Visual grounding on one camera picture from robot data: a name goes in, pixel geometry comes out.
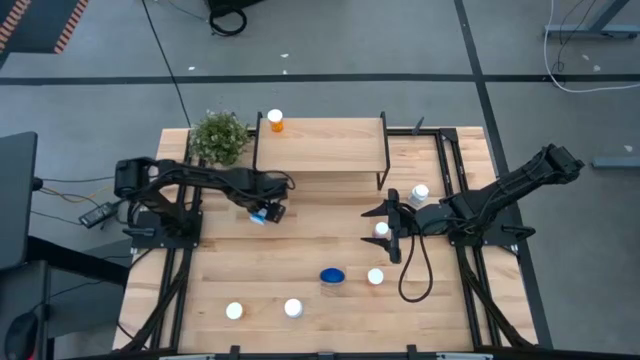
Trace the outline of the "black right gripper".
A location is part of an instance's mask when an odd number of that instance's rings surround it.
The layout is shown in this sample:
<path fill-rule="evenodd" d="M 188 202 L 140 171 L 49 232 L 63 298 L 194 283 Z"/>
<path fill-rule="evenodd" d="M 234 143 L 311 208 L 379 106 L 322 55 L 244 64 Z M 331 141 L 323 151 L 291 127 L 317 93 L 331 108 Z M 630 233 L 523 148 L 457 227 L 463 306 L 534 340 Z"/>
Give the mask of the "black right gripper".
<path fill-rule="evenodd" d="M 389 253 L 390 261 L 394 264 L 401 262 L 399 239 L 411 235 L 426 235 L 440 230 L 438 222 L 443 220 L 443 206 L 430 204 L 419 210 L 411 208 L 400 201 L 396 189 L 388 190 L 388 200 L 379 206 L 361 214 L 361 217 L 379 217 L 388 215 L 388 225 L 391 231 L 390 240 L 386 238 L 363 237 L 362 241 L 381 247 Z"/>

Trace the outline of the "small white medicine bottle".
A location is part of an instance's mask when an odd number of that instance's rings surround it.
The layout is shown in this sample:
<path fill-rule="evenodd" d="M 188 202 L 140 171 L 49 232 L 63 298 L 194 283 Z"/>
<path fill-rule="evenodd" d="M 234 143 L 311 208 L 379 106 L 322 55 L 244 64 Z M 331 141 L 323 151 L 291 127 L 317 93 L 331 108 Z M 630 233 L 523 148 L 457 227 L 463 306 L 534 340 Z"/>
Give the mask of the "small white medicine bottle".
<path fill-rule="evenodd" d="M 425 184 L 414 186 L 408 195 L 408 204 L 415 208 L 421 208 L 429 197 L 429 188 Z"/>

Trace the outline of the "clear jar blue cap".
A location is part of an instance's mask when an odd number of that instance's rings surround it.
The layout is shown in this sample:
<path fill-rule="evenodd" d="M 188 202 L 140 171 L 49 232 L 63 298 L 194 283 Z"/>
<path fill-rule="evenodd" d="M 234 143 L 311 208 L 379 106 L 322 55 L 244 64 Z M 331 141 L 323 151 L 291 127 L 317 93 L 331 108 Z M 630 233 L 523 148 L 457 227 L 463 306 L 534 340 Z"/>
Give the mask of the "clear jar blue cap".
<path fill-rule="evenodd" d="M 324 296 L 335 296 L 338 287 L 344 283 L 345 278 L 345 273 L 339 268 L 330 267 L 323 269 L 319 274 L 321 293 Z"/>

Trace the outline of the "wooden shelf black metal legs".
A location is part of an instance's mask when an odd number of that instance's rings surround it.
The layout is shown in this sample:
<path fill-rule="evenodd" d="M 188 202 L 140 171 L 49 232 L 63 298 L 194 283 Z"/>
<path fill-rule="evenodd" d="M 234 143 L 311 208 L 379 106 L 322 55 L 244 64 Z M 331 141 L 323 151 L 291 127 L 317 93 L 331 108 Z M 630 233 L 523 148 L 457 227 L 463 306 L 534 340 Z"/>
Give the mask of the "wooden shelf black metal legs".
<path fill-rule="evenodd" d="M 386 114 L 372 118 L 284 118 L 272 130 L 256 119 L 252 166 L 259 171 L 374 173 L 382 189 L 391 168 Z"/>

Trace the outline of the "small green potted plant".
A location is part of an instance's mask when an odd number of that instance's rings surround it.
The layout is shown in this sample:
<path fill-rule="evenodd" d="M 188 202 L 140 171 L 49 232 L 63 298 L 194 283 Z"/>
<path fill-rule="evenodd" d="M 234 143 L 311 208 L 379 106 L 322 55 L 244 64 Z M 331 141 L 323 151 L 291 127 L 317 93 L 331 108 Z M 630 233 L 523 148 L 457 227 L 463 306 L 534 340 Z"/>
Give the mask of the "small green potted plant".
<path fill-rule="evenodd" d="M 191 129 L 189 146 L 199 159 L 231 166 L 244 153 L 249 140 L 248 126 L 241 123 L 233 112 L 208 110 Z"/>

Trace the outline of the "black power adapter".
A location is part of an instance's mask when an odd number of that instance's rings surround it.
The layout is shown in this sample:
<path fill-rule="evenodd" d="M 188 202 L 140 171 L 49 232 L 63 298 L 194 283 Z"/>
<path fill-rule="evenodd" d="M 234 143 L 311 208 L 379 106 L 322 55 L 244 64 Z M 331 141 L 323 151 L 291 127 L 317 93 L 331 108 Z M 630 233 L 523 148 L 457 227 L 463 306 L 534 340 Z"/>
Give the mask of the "black power adapter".
<path fill-rule="evenodd" d="M 78 221 L 87 229 L 91 229 L 94 226 L 113 218 L 118 212 L 119 205 L 119 202 L 105 202 L 102 205 L 99 205 L 98 207 L 92 209 L 91 211 L 81 215 L 78 218 Z"/>

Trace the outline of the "black equipment base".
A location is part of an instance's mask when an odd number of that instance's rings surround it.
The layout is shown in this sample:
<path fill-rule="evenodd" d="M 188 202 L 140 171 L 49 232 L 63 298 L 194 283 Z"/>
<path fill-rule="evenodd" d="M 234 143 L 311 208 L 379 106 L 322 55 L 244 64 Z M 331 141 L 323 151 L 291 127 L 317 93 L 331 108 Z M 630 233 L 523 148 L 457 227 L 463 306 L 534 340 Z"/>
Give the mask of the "black equipment base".
<path fill-rule="evenodd" d="M 264 0 L 204 0 L 212 11 L 244 9 Z"/>

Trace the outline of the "grey desk foot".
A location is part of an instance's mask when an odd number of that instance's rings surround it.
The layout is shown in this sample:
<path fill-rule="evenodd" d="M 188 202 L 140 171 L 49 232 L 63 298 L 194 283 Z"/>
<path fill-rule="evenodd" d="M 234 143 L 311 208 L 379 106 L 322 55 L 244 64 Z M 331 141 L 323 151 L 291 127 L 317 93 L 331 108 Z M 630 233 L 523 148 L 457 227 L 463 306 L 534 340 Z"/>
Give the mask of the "grey desk foot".
<path fill-rule="evenodd" d="M 598 169 L 640 169 L 640 157 L 594 157 L 591 164 Z"/>

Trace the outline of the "black desk top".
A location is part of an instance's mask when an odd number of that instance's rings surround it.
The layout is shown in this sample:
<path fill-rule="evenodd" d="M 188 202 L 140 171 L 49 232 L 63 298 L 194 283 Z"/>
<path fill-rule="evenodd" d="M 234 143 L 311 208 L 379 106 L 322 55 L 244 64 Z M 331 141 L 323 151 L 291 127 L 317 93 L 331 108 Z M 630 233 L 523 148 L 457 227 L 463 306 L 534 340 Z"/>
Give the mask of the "black desk top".
<path fill-rule="evenodd" d="M 26 258 L 38 136 L 0 137 L 0 271 Z"/>

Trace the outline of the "black computer mouse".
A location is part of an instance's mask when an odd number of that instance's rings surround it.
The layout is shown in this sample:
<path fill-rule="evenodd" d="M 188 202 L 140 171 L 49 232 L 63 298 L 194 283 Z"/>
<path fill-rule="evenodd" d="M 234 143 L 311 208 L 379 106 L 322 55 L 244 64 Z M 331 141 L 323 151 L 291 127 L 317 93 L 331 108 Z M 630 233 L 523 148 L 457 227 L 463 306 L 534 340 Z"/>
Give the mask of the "black computer mouse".
<path fill-rule="evenodd" d="M 7 360 L 32 360 L 35 353 L 38 317 L 26 312 L 16 317 L 7 330 L 4 354 Z"/>

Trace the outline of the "grey desk leg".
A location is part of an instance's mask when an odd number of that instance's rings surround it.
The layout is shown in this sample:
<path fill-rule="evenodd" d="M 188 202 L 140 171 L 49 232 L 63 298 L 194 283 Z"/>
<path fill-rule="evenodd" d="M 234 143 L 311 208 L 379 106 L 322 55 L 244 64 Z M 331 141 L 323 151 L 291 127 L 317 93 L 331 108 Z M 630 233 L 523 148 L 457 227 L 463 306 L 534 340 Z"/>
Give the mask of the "grey desk leg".
<path fill-rule="evenodd" d="M 543 32 L 546 37 L 557 35 L 560 37 L 565 32 L 578 36 L 603 36 L 607 38 L 635 39 L 640 35 L 640 25 L 612 24 L 611 21 L 630 2 L 630 0 L 606 0 L 603 7 L 589 20 L 582 20 L 579 24 L 566 25 L 564 21 L 553 24 L 551 10 L 548 24 Z"/>

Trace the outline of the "black orange striped mat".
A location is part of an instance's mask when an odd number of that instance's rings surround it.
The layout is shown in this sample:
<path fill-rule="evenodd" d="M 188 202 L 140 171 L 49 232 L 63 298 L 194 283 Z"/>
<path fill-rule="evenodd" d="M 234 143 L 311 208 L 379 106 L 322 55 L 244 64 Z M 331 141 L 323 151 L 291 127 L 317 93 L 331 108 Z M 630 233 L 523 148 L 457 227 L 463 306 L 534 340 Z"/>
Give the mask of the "black orange striped mat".
<path fill-rule="evenodd" d="M 0 54 L 61 54 L 89 0 L 0 0 Z"/>

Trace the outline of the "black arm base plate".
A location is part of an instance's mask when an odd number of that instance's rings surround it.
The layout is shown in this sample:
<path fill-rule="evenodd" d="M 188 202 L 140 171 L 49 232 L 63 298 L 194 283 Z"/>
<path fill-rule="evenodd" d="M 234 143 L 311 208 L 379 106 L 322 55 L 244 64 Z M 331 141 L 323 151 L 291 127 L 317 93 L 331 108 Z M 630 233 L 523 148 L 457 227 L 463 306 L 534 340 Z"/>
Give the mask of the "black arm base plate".
<path fill-rule="evenodd" d="M 127 228 L 125 233 L 132 238 L 133 248 L 194 249 L 200 242 L 202 213 L 192 219 L 191 228 L 178 234 L 163 226 L 158 214 L 144 211 L 138 215 L 134 226 Z"/>
<path fill-rule="evenodd" d="M 483 230 L 476 232 L 453 230 L 448 233 L 448 238 L 454 246 L 458 247 L 511 246 L 517 245 L 535 233 L 536 230 L 533 227 L 517 224 L 509 209 L 506 209 L 498 212 L 493 221 Z"/>

